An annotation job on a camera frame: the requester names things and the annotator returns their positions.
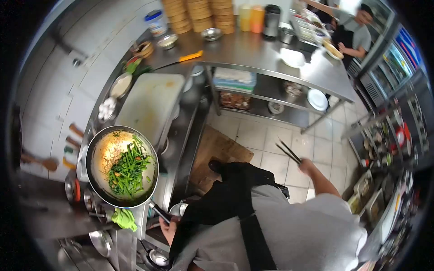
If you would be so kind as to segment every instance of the wooden cutting board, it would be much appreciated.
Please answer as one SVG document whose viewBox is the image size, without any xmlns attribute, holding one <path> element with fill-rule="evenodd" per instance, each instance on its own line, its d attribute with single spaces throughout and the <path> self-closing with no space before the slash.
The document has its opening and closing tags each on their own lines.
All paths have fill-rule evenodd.
<svg viewBox="0 0 434 271">
<path fill-rule="evenodd" d="M 203 193 L 213 186 L 219 174 L 212 171 L 208 162 L 218 160 L 221 162 L 250 162 L 253 153 L 228 138 L 209 125 L 205 126 L 199 149 L 191 170 L 190 182 L 197 186 Z"/>
</svg>

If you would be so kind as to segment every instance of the hand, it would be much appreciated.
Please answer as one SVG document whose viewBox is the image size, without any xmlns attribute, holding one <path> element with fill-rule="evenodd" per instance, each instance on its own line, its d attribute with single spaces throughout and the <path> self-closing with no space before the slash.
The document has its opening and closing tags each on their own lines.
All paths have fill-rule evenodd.
<svg viewBox="0 0 434 271">
<path fill-rule="evenodd" d="M 299 169 L 301 172 L 306 174 L 307 176 L 310 176 L 313 169 L 315 169 L 316 166 L 313 164 L 313 162 L 309 159 L 301 159 L 301 164 L 299 165 Z"/>
<path fill-rule="evenodd" d="M 170 220 L 170 225 L 164 221 L 161 217 L 158 218 L 161 226 L 161 231 L 163 232 L 164 237 L 166 238 L 169 246 L 172 246 L 173 238 L 175 236 L 176 228 L 178 226 L 178 222 L 181 220 L 180 217 L 172 216 Z"/>
<path fill-rule="evenodd" d="M 342 42 L 338 43 L 338 47 L 339 47 L 339 52 L 341 52 L 342 54 L 345 54 L 347 52 L 348 48 L 346 48 Z"/>
</svg>

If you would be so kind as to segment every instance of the frying pan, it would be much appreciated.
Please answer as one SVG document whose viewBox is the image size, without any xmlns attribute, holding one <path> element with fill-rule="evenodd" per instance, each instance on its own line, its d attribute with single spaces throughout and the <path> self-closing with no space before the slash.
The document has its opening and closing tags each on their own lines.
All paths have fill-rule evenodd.
<svg viewBox="0 0 434 271">
<path fill-rule="evenodd" d="M 133 135 L 143 142 L 145 148 L 143 154 L 151 156 L 151 164 L 148 165 L 148 169 L 142 172 L 143 191 L 136 193 L 131 199 L 128 196 L 116 195 L 112 192 L 107 173 L 121 154 L 127 151 L 127 145 L 133 142 Z M 158 181 L 158 158 L 151 143 L 140 132 L 122 125 L 110 126 L 99 131 L 90 142 L 87 150 L 86 171 L 93 190 L 108 204 L 119 208 L 134 208 L 148 202 L 158 215 L 170 223 L 171 216 L 151 199 Z M 146 176 L 151 179 L 150 183 L 146 181 Z"/>
</svg>

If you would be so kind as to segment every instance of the green cloth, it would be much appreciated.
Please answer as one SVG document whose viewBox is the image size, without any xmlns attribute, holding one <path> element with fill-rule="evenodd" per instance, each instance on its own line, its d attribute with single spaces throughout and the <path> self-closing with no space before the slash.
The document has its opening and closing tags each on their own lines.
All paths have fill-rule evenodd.
<svg viewBox="0 0 434 271">
<path fill-rule="evenodd" d="M 115 208 L 112 221 L 118 224 L 122 229 L 131 229 L 133 232 L 137 230 L 133 213 L 128 209 Z"/>
</svg>

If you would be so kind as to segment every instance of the shoe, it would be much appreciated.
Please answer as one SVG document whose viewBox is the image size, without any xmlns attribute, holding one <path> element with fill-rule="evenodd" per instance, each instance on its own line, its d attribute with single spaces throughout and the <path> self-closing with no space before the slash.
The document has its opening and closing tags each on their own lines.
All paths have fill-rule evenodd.
<svg viewBox="0 0 434 271">
<path fill-rule="evenodd" d="M 215 173 L 221 174 L 223 170 L 223 163 L 217 160 L 211 160 L 208 162 L 208 166 Z"/>
</svg>

